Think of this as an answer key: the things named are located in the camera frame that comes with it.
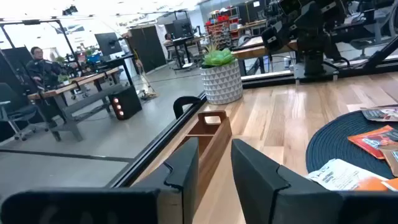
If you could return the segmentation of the black aluminium table frame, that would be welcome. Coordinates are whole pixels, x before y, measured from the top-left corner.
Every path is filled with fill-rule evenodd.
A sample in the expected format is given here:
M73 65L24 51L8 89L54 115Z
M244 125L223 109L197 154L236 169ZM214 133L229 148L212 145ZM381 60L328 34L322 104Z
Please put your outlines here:
M350 65L346 63L337 65L335 67L335 69L339 71L337 79L397 72L398 55L393 54L397 49L398 36L387 43L383 49L378 50L366 60L361 60L359 62L352 61ZM242 77L244 89L289 85L293 83L296 83L294 72L290 70ZM199 94L197 97L201 99L201 102L197 105L184 106L184 114L179 117L179 119L173 120L138 156L133 158L132 162L123 168L122 171L109 182L108 185L110 187L125 187L128 183L138 178L149 163L153 161L176 134L180 132L188 120L190 120L190 118L207 102L204 93Z

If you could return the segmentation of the white triangle-patterned plant pot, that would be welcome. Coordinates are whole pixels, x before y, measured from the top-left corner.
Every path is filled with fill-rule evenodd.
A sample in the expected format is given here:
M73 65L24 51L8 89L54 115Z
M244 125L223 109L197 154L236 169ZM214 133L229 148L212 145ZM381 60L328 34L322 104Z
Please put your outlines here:
M220 67L201 68L200 72L206 99L210 104L225 105L243 96L243 84L236 59Z

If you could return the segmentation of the black cabinet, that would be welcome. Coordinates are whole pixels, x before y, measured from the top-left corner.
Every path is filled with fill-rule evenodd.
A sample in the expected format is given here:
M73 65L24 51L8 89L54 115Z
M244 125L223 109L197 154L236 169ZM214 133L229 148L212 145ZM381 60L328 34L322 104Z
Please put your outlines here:
M137 52L145 72L150 72L166 64L155 26L129 29L129 33L131 47Z

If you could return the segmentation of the orange peach passionfruit tea packet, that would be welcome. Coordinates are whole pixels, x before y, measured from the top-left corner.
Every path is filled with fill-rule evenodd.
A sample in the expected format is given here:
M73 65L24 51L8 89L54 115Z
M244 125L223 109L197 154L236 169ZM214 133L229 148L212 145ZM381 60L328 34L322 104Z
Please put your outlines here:
M398 130L387 125L367 133L348 136L348 140L376 159L385 159L379 148L381 146L398 145Z

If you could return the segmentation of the black computer monitor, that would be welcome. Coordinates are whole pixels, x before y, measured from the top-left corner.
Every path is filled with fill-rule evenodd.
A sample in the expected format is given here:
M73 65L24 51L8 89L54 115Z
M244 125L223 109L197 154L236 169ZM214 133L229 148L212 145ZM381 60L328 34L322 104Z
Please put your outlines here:
M104 56L122 52L119 38L114 32L95 34L99 48Z
M173 21L174 37L176 39L193 36L190 19L177 19Z

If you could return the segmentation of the broom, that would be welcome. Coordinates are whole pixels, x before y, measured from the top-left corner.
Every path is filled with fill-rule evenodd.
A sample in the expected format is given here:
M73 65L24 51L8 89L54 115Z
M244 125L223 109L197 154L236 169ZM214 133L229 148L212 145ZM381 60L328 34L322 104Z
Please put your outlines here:
M141 79L142 83L142 88L139 91L141 94L140 98L143 101L149 101L154 98L158 97L157 92L153 89L151 86L150 82L147 79L146 73L144 71L144 66L140 60L139 54L137 53L136 49L133 49L133 54L134 54L134 61L137 65L138 72L137 74L139 75L139 78Z

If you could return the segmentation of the round dark blue woven placemat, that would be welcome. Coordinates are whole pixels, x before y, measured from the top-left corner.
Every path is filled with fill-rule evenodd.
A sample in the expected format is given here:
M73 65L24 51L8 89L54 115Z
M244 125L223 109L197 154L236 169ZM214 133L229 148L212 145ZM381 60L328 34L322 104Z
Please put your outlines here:
M349 136L367 133L386 125L398 130L398 122L370 121L361 111L341 115L319 129L311 138L306 151L308 172L320 169L331 159L341 159L352 165L392 179L391 168L384 159L377 159L348 140Z

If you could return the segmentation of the green succulent plant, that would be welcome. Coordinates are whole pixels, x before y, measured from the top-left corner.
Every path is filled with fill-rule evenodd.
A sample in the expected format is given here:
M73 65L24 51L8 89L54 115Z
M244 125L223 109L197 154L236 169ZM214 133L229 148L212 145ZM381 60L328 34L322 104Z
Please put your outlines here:
M201 68L213 68L227 65L235 61L229 48L220 49L217 43L205 46Z

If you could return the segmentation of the black office chair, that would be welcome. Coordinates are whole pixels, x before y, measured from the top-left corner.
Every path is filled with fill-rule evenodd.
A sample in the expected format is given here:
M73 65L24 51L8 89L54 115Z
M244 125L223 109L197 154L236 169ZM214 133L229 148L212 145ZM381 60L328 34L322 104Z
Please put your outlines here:
M7 122L14 130L15 140L25 141L26 134L18 127L17 121L25 121L32 126L30 120L39 112L36 105L24 103L19 95L7 84L0 83L0 121Z

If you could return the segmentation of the wooden three-compartment tray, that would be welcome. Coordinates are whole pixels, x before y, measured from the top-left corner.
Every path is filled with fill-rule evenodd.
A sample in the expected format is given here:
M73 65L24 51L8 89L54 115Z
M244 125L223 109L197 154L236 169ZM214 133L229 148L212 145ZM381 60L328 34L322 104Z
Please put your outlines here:
M178 145L180 147L190 139L198 139L198 182L194 211L199 207L232 136L225 111L205 111L198 113L197 117L194 127Z

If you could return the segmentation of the wooden top workbench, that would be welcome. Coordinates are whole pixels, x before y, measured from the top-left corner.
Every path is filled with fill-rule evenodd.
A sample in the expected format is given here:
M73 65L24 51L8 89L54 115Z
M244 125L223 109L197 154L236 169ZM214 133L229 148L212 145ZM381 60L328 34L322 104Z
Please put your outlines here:
M48 98L53 98L60 108L62 114L65 117L66 123L61 126L56 126L53 128L49 128L49 131L52 133L53 137L56 141L61 141L60 132L61 131L68 131L73 134L77 141L82 141L83 137L81 135L80 130L78 129L78 124L90 117L94 114L99 113L102 110L106 110L110 112L110 101L107 97L113 93L117 93L123 89L123 85L118 83L116 77L114 76L116 73L119 72L118 68L112 68L108 71L96 73L92 75L88 75L85 77L78 77L73 78L70 80L69 84L64 85L60 88L55 90L48 90L48 91L37 91L36 93L30 94L28 99L30 101L35 100L46 100ZM110 87L103 89L99 80L102 78L111 77L113 80L113 84ZM77 101L71 105L67 105L63 100L63 96L65 92L70 90L85 90L85 85L88 83L94 83L95 87L97 88L97 93L84 97L82 100ZM93 109L84 112L82 114L74 115L75 112L96 103L97 101L101 100L102 104L99 106L94 107Z

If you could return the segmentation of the black box with lights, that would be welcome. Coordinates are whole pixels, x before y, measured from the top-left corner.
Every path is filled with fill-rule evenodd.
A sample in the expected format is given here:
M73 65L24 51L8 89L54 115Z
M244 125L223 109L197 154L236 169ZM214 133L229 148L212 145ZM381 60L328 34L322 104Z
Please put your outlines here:
M125 86L122 90L110 94L108 98L118 120L127 120L142 110L134 86Z

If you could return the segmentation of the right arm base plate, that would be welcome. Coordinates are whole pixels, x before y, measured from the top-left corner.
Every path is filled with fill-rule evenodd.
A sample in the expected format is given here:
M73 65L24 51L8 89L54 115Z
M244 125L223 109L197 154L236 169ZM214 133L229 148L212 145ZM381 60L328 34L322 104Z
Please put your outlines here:
M294 78L296 84L323 82L328 80L336 80L339 71L329 65L321 64L310 68L304 63L297 63L294 65Z

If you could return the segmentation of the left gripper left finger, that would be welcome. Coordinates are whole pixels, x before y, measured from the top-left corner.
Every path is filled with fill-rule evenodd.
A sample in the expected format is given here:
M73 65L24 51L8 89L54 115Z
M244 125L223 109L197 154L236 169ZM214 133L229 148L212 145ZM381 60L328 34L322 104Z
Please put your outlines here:
M29 190L8 197L2 224L192 224L199 140L191 138L131 187Z

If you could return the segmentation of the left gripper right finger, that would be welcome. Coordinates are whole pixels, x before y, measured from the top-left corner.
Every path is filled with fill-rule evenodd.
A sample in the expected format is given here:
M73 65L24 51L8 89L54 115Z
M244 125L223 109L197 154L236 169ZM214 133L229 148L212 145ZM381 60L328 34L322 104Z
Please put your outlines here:
M246 224L398 224L398 192L327 190L240 139L231 163Z

